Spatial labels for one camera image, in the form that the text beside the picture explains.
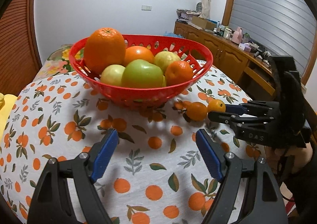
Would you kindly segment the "person right hand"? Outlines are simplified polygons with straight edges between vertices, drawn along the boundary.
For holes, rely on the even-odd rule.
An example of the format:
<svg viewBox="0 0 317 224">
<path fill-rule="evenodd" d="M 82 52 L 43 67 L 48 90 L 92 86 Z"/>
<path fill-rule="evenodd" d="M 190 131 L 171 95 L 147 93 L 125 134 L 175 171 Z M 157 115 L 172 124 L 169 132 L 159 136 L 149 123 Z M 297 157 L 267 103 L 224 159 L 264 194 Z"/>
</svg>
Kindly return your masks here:
<svg viewBox="0 0 317 224">
<path fill-rule="evenodd" d="M 271 147 L 264 147 L 266 161 L 273 173 L 277 173 L 278 161 L 284 155 L 285 157 L 293 158 L 291 168 L 292 173 L 298 172 L 301 168 L 309 163 L 313 156 L 313 148 L 311 143 L 306 144 L 305 148 L 290 147 L 285 153 L 285 149 L 273 149 Z"/>
</svg>

